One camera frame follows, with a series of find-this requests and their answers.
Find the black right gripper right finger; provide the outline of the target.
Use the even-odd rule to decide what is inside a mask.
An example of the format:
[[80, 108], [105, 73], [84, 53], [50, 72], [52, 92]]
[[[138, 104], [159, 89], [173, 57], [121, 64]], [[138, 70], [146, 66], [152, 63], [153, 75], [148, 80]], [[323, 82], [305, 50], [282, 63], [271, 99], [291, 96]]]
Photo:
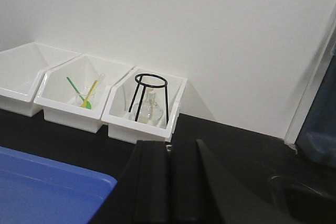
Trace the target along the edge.
[[239, 182], [201, 139], [170, 152], [172, 223], [291, 223]]

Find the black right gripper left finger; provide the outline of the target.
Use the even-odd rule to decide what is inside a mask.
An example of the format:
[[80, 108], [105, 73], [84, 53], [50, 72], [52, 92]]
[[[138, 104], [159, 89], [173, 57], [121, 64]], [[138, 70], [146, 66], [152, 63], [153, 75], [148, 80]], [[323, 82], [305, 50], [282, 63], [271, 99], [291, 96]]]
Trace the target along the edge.
[[167, 152], [163, 142], [137, 141], [115, 195], [115, 223], [168, 223]]

